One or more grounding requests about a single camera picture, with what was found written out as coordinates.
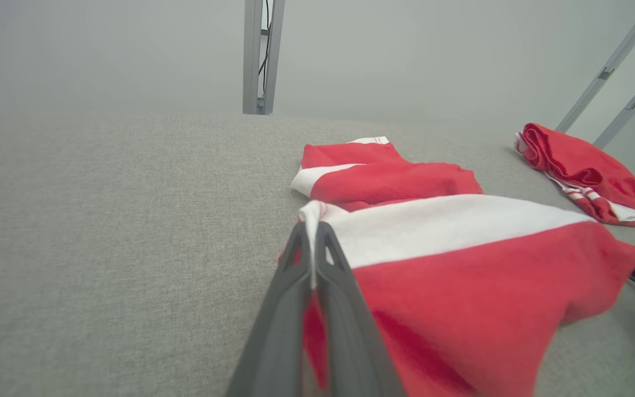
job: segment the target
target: red towel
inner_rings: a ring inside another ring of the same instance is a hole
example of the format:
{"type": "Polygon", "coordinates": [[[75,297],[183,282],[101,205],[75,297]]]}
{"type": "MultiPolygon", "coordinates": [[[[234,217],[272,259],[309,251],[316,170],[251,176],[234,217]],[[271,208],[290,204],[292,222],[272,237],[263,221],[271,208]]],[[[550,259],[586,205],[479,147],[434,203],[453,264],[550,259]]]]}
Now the red towel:
{"type": "MultiPolygon", "coordinates": [[[[471,171],[413,165],[385,138],[361,141],[306,146],[292,186],[336,197],[300,218],[308,233],[319,221],[335,230],[408,394],[532,395],[559,324],[613,305],[635,246],[584,214],[472,194],[471,171]]],[[[304,325],[325,387],[316,302],[304,325]]]]}
{"type": "Polygon", "coordinates": [[[635,226],[635,176],[622,163],[582,139],[539,124],[516,134],[516,150],[532,168],[600,222],[635,226]]]}

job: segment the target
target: gray upholstered table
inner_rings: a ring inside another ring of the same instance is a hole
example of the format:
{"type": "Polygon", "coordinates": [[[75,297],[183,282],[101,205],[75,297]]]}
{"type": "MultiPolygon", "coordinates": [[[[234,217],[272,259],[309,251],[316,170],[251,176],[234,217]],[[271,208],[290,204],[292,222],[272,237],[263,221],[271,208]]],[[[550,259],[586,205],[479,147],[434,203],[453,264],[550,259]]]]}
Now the gray upholstered table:
{"type": "MultiPolygon", "coordinates": [[[[262,116],[0,116],[0,395],[220,395],[305,203],[303,145],[387,136],[577,207],[512,132],[262,116]]],[[[635,243],[635,229],[610,228],[635,243]]],[[[635,395],[635,286],[562,327],[537,395],[635,395]]]]}

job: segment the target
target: metal pole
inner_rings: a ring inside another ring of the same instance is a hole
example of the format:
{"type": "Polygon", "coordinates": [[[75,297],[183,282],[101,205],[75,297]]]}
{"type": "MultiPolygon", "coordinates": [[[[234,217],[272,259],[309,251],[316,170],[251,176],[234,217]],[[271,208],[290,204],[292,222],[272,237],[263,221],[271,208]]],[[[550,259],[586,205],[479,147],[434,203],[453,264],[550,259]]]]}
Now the metal pole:
{"type": "Polygon", "coordinates": [[[244,115],[256,115],[262,7],[263,0],[245,0],[244,3],[244,115]]]}
{"type": "Polygon", "coordinates": [[[281,31],[283,30],[283,10],[286,0],[275,0],[271,13],[271,35],[269,37],[269,58],[266,61],[266,93],[264,95],[264,114],[273,113],[273,103],[276,93],[276,71],[278,68],[278,53],[281,46],[281,31]]]}
{"type": "Polygon", "coordinates": [[[565,118],[560,121],[560,124],[557,126],[557,131],[567,132],[567,130],[572,126],[572,123],[577,120],[579,115],[582,113],[587,105],[592,101],[592,99],[597,95],[599,90],[602,88],[604,83],[607,82],[607,79],[614,72],[614,70],[619,67],[620,63],[624,61],[624,58],[630,53],[635,45],[635,25],[632,27],[624,40],[620,43],[617,50],[610,56],[607,63],[604,64],[602,70],[597,74],[597,76],[592,80],[592,83],[589,84],[587,89],[584,91],[582,96],[580,96],[579,100],[572,106],[572,109],[567,112],[565,118]]]}

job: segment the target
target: red cloth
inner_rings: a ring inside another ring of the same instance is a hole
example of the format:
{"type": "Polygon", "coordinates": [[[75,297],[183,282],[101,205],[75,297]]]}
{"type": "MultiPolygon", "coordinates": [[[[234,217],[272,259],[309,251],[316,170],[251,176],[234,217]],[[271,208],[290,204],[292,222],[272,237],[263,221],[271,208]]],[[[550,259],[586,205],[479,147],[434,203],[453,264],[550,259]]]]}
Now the red cloth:
{"type": "Polygon", "coordinates": [[[326,173],[314,181],[309,191],[297,190],[348,211],[403,200],[482,193],[472,171],[456,164],[409,163],[387,141],[306,145],[302,169],[315,168],[325,168],[326,173]],[[336,173],[330,169],[350,164],[358,166],[336,173]]]}
{"type": "Polygon", "coordinates": [[[529,165],[557,180],[587,214],[603,223],[635,226],[635,176],[622,163],[597,146],[539,124],[526,124],[517,137],[516,149],[529,165]]]}
{"type": "MultiPolygon", "coordinates": [[[[559,324],[614,304],[635,246],[583,214],[478,194],[455,165],[420,173],[384,140],[306,146],[292,186],[335,205],[300,218],[335,230],[411,397],[532,395],[559,324]]],[[[303,345],[325,387],[315,299],[303,345]]]]}

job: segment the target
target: white stripe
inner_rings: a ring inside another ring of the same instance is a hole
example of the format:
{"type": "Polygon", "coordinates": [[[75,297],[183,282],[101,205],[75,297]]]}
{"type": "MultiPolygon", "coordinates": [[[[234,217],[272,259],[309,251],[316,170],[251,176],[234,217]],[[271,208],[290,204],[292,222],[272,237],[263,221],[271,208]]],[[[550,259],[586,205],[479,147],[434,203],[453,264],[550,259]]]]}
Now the white stripe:
{"type": "Polygon", "coordinates": [[[543,173],[543,175],[547,176],[551,181],[554,181],[554,183],[556,183],[557,186],[560,186],[560,189],[562,189],[562,191],[564,191],[565,193],[569,193],[570,191],[579,191],[579,189],[571,189],[567,183],[565,183],[564,181],[557,180],[549,173],[546,173],[545,171],[541,171],[541,172],[543,173]]]}
{"type": "Polygon", "coordinates": [[[322,201],[310,201],[298,211],[298,217],[305,222],[305,233],[308,235],[308,246],[310,249],[310,288],[315,289],[318,286],[315,278],[315,235],[318,233],[318,222],[323,214],[323,208],[327,204],[322,201]]]}
{"type": "Polygon", "coordinates": [[[592,189],[590,189],[590,191],[586,191],[585,194],[587,195],[587,197],[589,197],[590,200],[596,200],[596,199],[602,198],[602,196],[600,196],[596,191],[593,191],[592,189]]]}
{"type": "Polygon", "coordinates": [[[300,168],[298,173],[290,183],[290,188],[297,190],[307,197],[310,197],[310,192],[313,190],[313,186],[321,178],[321,176],[334,173],[335,171],[342,171],[342,169],[352,168],[355,165],[363,164],[342,164],[333,165],[330,167],[314,167],[314,168],[300,168]]]}
{"type": "Polygon", "coordinates": [[[352,268],[418,258],[527,236],[580,222],[585,214],[483,194],[424,198],[348,213],[309,203],[300,211],[331,224],[352,268]]]}
{"type": "Polygon", "coordinates": [[[608,200],[607,202],[612,209],[612,213],[614,213],[614,216],[616,216],[619,221],[635,222],[635,210],[633,208],[628,208],[627,206],[623,206],[622,204],[612,203],[608,200]]]}
{"type": "Polygon", "coordinates": [[[360,138],[355,139],[354,141],[350,141],[347,143],[380,143],[381,145],[385,145],[389,143],[389,140],[386,139],[385,136],[375,136],[373,138],[360,138]]]}
{"type": "Polygon", "coordinates": [[[516,148],[516,152],[519,153],[519,155],[524,155],[524,151],[529,150],[529,146],[526,145],[522,134],[522,131],[516,133],[516,143],[514,143],[514,148],[516,148]]]}

